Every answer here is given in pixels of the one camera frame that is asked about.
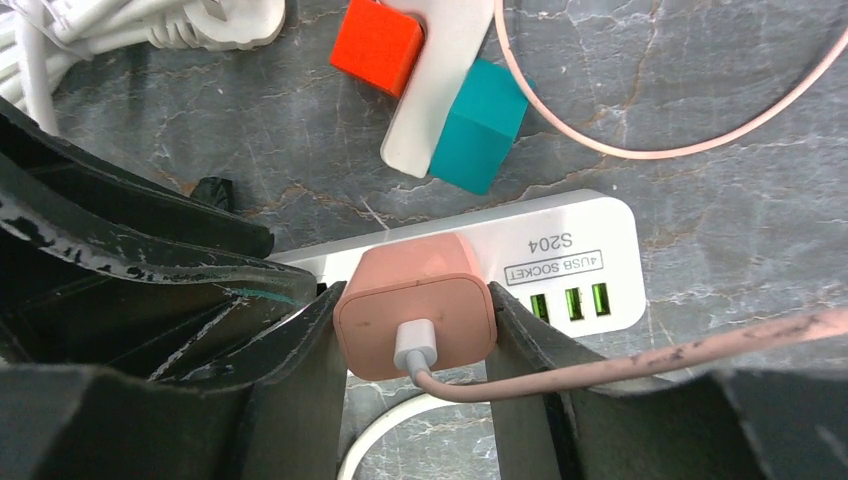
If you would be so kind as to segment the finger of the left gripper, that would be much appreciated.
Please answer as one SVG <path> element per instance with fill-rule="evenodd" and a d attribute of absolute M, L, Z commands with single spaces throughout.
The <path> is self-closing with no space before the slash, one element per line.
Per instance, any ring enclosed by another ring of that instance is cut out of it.
<path fill-rule="evenodd" d="M 292 316 L 315 277 L 267 260 L 270 232 L 193 201 L 100 216 L 52 192 L 1 196 L 1 352 L 159 380 Z"/>
<path fill-rule="evenodd" d="M 1 152 L 62 197 L 113 224 L 174 242 L 264 259 L 264 226 L 206 205 L 109 163 L 43 130 L 1 101 Z"/>

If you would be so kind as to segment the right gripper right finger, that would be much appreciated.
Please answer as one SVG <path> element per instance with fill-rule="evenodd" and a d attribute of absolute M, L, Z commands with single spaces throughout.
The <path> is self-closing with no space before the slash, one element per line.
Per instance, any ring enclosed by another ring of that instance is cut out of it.
<path fill-rule="evenodd" d="M 505 479 L 843 479 L 847 374 L 715 369 L 491 406 Z"/>

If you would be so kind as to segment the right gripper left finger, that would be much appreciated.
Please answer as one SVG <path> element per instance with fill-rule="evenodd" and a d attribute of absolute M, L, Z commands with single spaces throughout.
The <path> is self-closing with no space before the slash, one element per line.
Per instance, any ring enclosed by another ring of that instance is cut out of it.
<path fill-rule="evenodd" d="M 5 479 L 332 479 L 344 284 L 182 380 L 92 365 L 1 371 Z"/>

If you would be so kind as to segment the pink charger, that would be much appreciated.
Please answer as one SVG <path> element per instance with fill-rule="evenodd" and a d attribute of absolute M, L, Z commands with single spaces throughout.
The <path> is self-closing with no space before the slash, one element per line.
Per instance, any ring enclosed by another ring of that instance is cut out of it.
<path fill-rule="evenodd" d="M 491 292 L 458 233 L 367 250 L 333 323 L 348 369 L 369 381 L 404 376 L 402 356 L 418 346 L 438 371 L 485 359 L 497 340 Z"/>

